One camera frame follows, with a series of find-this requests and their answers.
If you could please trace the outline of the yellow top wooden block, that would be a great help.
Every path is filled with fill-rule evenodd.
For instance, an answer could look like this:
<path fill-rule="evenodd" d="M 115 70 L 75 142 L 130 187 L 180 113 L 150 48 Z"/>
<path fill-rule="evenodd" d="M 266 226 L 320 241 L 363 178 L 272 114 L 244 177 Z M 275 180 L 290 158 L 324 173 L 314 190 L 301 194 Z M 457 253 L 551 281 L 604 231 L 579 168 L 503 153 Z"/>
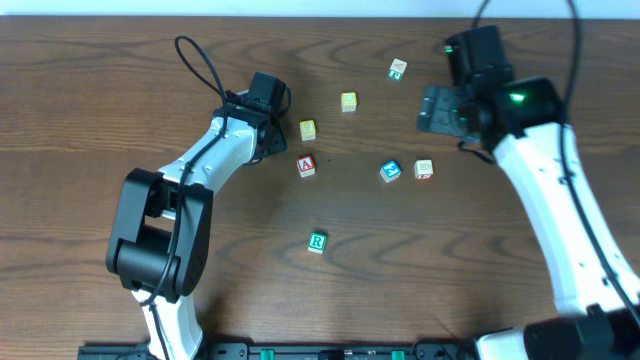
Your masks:
<path fill-rule="evenodd" d="M 303 141 L 311 141 L 316 139 L 317 131 L 316 131 L 314 120 L 310 119 L 310 120 L 301 121 L 299 123 L 299 127 L 300 127 L 301 139 Z"/>

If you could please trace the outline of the red letter A block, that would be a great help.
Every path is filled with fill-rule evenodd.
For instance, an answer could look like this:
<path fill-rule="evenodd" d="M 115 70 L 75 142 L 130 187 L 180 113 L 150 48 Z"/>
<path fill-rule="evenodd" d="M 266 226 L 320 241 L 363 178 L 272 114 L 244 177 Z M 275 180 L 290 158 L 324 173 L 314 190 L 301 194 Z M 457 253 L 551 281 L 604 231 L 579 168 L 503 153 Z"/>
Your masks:
<path fill-rule="evenodd" d="M 298 158 L 296 161 L 296 166 L 299 175 L 302 178 L 314 175 L 316 173 L 316 165 L 313 157 L 310 155 Z"/>

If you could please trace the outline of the blue number 2 block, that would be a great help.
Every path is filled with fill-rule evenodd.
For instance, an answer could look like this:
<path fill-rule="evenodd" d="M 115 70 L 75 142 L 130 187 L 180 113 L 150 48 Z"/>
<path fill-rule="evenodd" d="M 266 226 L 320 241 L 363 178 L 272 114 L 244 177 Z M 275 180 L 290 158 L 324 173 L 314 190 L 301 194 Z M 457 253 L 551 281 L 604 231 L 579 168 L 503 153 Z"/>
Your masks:
<path fill-rule="evenodd" d="M 389 183 L 397 179 L 402 174 L 399 164 L 395 160 L 391 160 L 381 166 L 380 176 L 385 183 Z"/>

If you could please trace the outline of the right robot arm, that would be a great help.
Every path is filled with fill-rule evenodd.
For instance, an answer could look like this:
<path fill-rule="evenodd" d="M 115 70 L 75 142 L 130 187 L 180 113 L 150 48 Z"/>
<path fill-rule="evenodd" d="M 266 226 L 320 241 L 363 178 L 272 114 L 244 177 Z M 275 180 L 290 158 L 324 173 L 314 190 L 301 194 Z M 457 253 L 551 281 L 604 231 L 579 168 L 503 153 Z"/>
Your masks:
<path fill-rule="evenodd" d="M 543 77 L 517 79 L 496 27 L 444 44 L 452 83 L 429 87 L 417 127 L 497 165 L 543 252 L 557 317 L 475 340 L 479 359 L 635 359 L 639 278 L 585 177 L 565 103 Z"/>

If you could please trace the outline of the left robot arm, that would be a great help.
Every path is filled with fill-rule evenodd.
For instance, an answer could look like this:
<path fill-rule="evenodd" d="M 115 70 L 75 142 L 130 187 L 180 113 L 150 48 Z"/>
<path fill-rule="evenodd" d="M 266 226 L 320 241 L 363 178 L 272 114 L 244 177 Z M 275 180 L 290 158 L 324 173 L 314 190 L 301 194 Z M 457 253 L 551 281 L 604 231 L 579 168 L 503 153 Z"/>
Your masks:
<path fill-rule="evenodd" d="M 240 167 L 286 148 L 279 121 L 291 91 L 283 81 L 255 73 L 248 89 L 225 97 L 188 151 L 156 171 L 136 168 L 123 183 L 106 267 L 144 311 L 151 358 L 201 354 L 193 291 L 206 266 L 214 197 Z"/>

